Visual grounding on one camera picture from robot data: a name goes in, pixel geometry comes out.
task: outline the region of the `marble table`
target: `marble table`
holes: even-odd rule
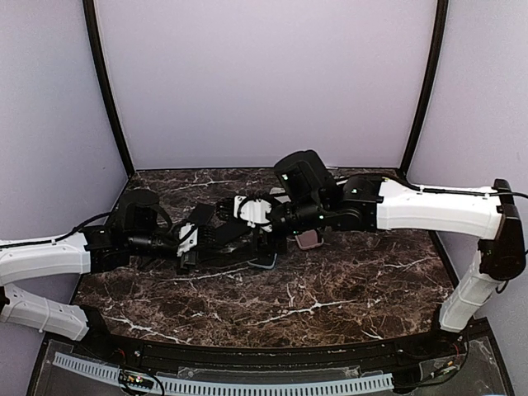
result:
[[[198,202],[273,186],[278,181],[270,169],[194,169],[137,172],[126,190],[157,192],[178,221]],[[327,232],[324,240],[301,251],[292,238],[271,271],[212,261],[178,275],[173,262],[157,260],[140,271],[141,260],[133,259],[113,272],[84,276],[74,303],[98,307],[113,333],[129,337],[209,347],[315,347],[425,332],[453,290],[426,231]]]

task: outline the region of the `purple wall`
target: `purple wall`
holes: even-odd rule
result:
[[[325,163],[397,167],[435,0],[97,2],[139,169]]]
[[[0,6],[0,239],[68,232],[108,210],[125,171],[99,93],[81,1]],[[76,276],[20,282],[69,301]],[[42,336],[0,326],[0,394],[26,394]]]
[[[528,192],[528,6],[451,2],[436,84],[412,182],[483,186],[506,178]],[[516,199],[528,230],[528,202]],[[476,241],[442,234],[461,276]],[[527,274],[478,313],[487,315],[518,394],[528,389]]]

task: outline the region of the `black metal pole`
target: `black metal pole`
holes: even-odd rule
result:
[[[422,91],[420,92],[420,98],[418,99],[418,106],[416,114],[414,115],[414,121],[412,122],[407,147],[405,148],[402,163],[399,167],[399,171],[404,176],[407,176],[407,172],[411,167],[418,140],[420,139],[420,133],[422,132],[423,121],[426,118],[432,86],[435,82],[438,59],[440,58],[442,39],[444,38],[448,3],[449,0],[438,0],[438,3],[436,4],[435,25],[432,32],[431,48],[429,49],[429,57],[427,59],[426,73],[423,78]]]
[[[130,157],[129,149],[126,146],[125,136],[119,122],[117,115],[116,104],[112,96],[110,88],[110,81],[106,71],[105,59],[102,53],[101,37],[99,36],[99,29],[97,27],[96,9],[93,0],[82,0],[84,6],[84,18],[86,20],[86,28],[88,31],[88,38],[90,40],[90,47],[92,48],[93,63],[96,68],[97,79],[99,80],[99,88],[101,89],[102,99],[105,102],[106,114],[110,121],[112,133],[114,135],[115,144],[119,150],[121,161],[125,167],[128,176],[135,173],[134,164]]]

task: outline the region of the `black frame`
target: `black frame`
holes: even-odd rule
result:
[[[438,3],[436,4],[435,25],[432,31],[431,48],[429,49],[429,57],[427,58],[422,90],[420,91],[420,98],[418,99],[416,114],[414,115],[414,121],[412,122],[407,147],[403,154],[402,163],[399,166],[399,170],[403,175],[407,175],[409,168],[411,167],[418,140],[420,139],[420,133],[422,132],[423,121],[426,118],[427,108],[429,107],[429,100],[431,99],[432,87],[435,83],[436,69],[440,58],[442,41],[444,39],[448,5],[449,0],[438,0]]]
[[[383,372],[398,373],[413,370],[417,362],[402,358],[396,351],[401,345],[419,342],[426,334],[393,338],[383,341],[358,342],[340,346],[318,346],[310,348],[283,349],[240,349],[172,345],[163,342],[148,342],[129,337],[113,336],[114,341],[125,351],[130,360],[129,366],[138,370],[152,372],[177,372],[180,367],[196,367],[223,370],[316,370],[332,367],[346,367],[359,365],[363,371],[382,370]],[[470,323],[469,338],[488,337],[497,360],[499,372],[504,387],[509,396],[514,396],[512,382],[507,374],[504,360],[498,349],[497,341],[486,318],[474,320]],[[40,346],[39,355],[31,375],[27,396],[35,392],[40,367],[45,357],[47,346],[51,340],[68,343],[74,346],[73,353],[86,357],[94,357],[87,351],[67,338],[46,333]]]
[[[131,177],[135,173],[134,164],[130,157],[129,149],[126,145],[125,135],[121,128],[119,116],[117,115],[116,103],[110,87],[110,80],[108,79],[108,72],[106,71],[105,58],[102,53],[101,37],[99,36],[99,28],[97,26],[96,8],[93,0],[82,0],[84,7],[84,18],[86,20],[86,29],[88,32],[88,39],[90,40],[90,48],[92,49],[93,64],[96,69],[97,79],[99,80],[99,88],[101,89],[102,100],[105,102],[106,115],[110,122],[112,134],[114,135],[115,145],[119,150],[121,162],[125,167],[126,174]]]

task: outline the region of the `black cable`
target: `black cable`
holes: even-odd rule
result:
[[[462,361],[462,363],[460,363],[458,369],[456,369],[456,371],[452,375],[449,375],[448,377],[444,378],[442,381],[437,381],[437,382],[433,382],[433,383],[428,384],[429,381],[435,379],[435,377],[431,377],[431,374],[436,373],[435,371],[433,371],[425,379],[422,379],[421,381],[416,382],[415,384],[394,384],[394,388],[395,389],[428,388],[428,387],[431,387],[431,386],[442,385],[442,384],[445,384],[447,381],[451,381],[454,377],[456,377],[456,375],[458,373],[460,373],[462,371],[462,369],[464,368],[466,362],[469,359],[469,327],[467,327],[465,329],[464,337],[465,337],[465,345],[466,345],[466,347],[465,347],[465,350],[466,350],[465,357],[464,357],[464,360]]]
[[[81,347],[84,351],[87,351],[90,355],[92,355],[93,357],[95,357],[96,359],[98,359],[99,361],[103,361],[105,363],[109,363],[109,364],[113,364],[111,361],[108,361],[106,359],[103,359],[102,357],[100,357],[97,353],[95,353],[94,351],[90,350],[89,348],[87,348],[86,346],[84,346],[82,343],[77,343],[75,344],[77,347]],[[137,367],[133,367],[131,365],[127,365],[126,363],[123,363],[123,364],[120,364],[119,365],[120,367],[123,367],[127,370],[130,370],[130,371],[133,371],[134,373],[139,373],[139,374],[142,374],[142,375],[147,375],[148,377],[152,378],[154,381],[156,381],[159,385],[159,388],[160,388],[160,392],[161,392],[161,396],[165,396],[165,387],[163,386],[163,383],[162,381],[154,374],[150,374],[146,371],[142,371],[140,369],[138,369]]]
[[[519,196],[520,198],[525,198],[528,200],[528,194],[525,194],[524,192],[516,192],[516,191],[498,191],[498,192],[481,192],[481,191],[461,191],[461,190],[450,190],[449,188],[435,188],[435,187],[423,187],[416,186],[401,177],[397,177],[395,175],[391,175],[390,173],[385,172],[363,172],[363,173],[355,173],[350,175],[349,177],[354,176],[375,176],[375,177],[385,177],[387,179],[393,180],[399,184],[401,184],[404,187],[407,187],[409,190],[412,191],[420,191],[420,192],[426,192],[430,194],[453,194],[458,196]],[[344,180],[345,177],[340,177],[337,179],[337,181]]]
[[[84,220],[79,225],[73,227],[72,230],[69,233],[66,233],[65,235],[61,235],[60,237],[55,238],[55,239],[42,239],[40,241],[27,241],[27,242],[19,242],[19,243],[9,243],[7,245],[0,245],[0,249],[20,248],[22,246],[45,245],[47,243],[52,243],[53,241],[55,241],[55,242],[64,241],[66,238],[71,237],[75,233],[78,233],[79,231],[81,231],[84,227],[86,227],[90,223],[93,223],[96,220],[102,219],[103,217],[108,217],[110,214],[111,214],[111,212],[105,212],[105,213],[101,213],[101,214],[97,214],[95,216],[92,216],[90,219]]]

